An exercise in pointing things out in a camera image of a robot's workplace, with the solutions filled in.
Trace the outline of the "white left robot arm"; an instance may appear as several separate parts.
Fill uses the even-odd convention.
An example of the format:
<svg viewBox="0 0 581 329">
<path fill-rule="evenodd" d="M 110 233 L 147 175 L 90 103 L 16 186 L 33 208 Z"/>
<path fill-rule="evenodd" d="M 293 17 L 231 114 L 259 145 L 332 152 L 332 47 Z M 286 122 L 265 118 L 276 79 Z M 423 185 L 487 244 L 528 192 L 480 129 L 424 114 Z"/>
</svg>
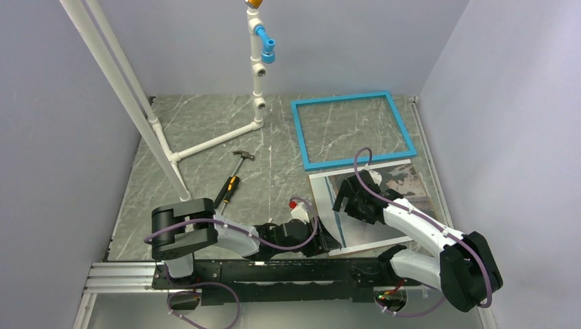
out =
<svg viewBox="0 0 581 329">
<path fill-rule="evenodd" d="M 289 201 L 291 220 L 247 226 L 217 212 L 208 198 L 161 206 L 151 213 L 151 234 L 143 241 L 151 257 L 165 264 L 178 287 L 191 286 L 197 278 L 195 252 L 215 246 L 247 260 L 267 261 L 283 253 L 305 257 L 326 254 L 342 246 L 321 223 L 306 199 Z"/>
</svg>

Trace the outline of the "blue picture frame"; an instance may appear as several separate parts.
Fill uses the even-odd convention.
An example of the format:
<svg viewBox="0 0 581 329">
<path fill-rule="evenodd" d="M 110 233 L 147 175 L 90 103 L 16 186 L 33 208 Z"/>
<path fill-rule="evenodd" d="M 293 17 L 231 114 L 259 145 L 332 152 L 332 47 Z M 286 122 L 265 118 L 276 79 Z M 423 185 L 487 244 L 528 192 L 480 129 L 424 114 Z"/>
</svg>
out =
<svg viewBox="0 0 581 329">
<path fill-rule="evenodd" d="M 418 154 L 388 91 L 300 99 L 290 106 L 306 171 Z"/>
</svg>

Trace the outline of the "coastal landscape photo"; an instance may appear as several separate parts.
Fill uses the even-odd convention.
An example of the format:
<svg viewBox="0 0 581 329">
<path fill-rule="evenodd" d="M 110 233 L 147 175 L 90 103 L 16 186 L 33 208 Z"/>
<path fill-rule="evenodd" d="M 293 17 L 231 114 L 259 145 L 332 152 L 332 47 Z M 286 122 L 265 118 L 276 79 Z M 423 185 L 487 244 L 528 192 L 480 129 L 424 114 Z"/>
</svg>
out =
<svg viewBox="0 0 581 329">
<path fill-rule="evenodd" d="M 381 175 L 382 180 L 378 183 L 381 191 L 391 188 L 401 193 L 420 211 L 435 217 L 432 202 L 413 164 L 389 165 L 371 170 Z"/>
</svg>

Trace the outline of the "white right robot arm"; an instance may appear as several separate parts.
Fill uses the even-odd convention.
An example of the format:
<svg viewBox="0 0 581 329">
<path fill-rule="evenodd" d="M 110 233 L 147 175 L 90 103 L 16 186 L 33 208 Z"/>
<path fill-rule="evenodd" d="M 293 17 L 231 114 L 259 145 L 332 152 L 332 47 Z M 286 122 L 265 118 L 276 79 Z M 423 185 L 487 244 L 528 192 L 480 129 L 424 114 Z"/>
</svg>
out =
<svg viewBox="0 0 581 329">
<path fill-rule="evenodd" d="M 428 255 L 395 245 L 378 256 L 378 277 L 385 284 L 411 279 L 438 289 L 456 309 L 467 312 L 491 304 L 503 279 L 486 238 L 437 222 L 401 193 L 381 191 L 367 170 L 341 182 L 333 211 L 366 224 L 381 223 L 404 233 Z"/>
</svg>

